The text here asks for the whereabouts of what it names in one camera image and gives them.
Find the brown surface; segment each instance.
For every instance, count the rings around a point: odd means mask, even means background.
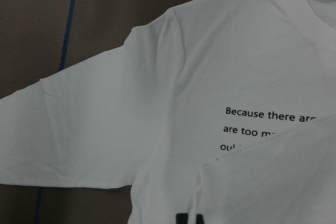
[[[122,45],[144,25],[190,0],[76,0],[66,67]],[[0,0],[0,98],[58,71],[70,0]],[[0,186],[0,223],[33,223],[36,187]],[[130,186],[44,188],[40,223],[126,224]]]

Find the white sleeve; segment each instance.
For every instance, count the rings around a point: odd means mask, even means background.
[[[335,126],[313,120],[204,164],[188,224],[335,223]]]
[[[177,72],[171,17],[0,100],[0,184],[117,188],[155,153]]]

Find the blue stripe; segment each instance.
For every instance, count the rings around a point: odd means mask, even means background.
[[[62,55],[61,60],[59,64],[59,71],[64,69],[65,60],[67,56],[67,49],[68,49],[68,43],[69,43],[69,35],[71,30],[71,22],[72,22],[72,15],[75,7],[75,0],[71,0],[70,2],[70,9],[68,14],[68,21],[67,21],[67,27],[64,35],[64,41],[63,41],[63,47],[62,47]],[[41,206],[41,199],[42,199],[42,187],[38,188],[38,195],[36,200],[36,207],[35,207],[35,216],[34,216],[34,224],[39,223],[39,214],[40,214],[40,206]]]

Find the t-shirt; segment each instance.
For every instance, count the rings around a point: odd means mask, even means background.
[[[335,114],[335,1],[194,0],[1,99],[0,183],[132,185],[129,224],[175,224],[202,164]]]
[[[334,224],[336,115],[216,158],[197,181],[189,224]]]

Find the white fabric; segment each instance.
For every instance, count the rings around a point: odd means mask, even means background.
[[[334,224],[336,115],[204,164],[190,205],[206,224]]]
[[[132,185],[129,224],[175,223],[200,165],[336,113],[335,13],[335,0],[168,9],[0,100],[0,183]]]

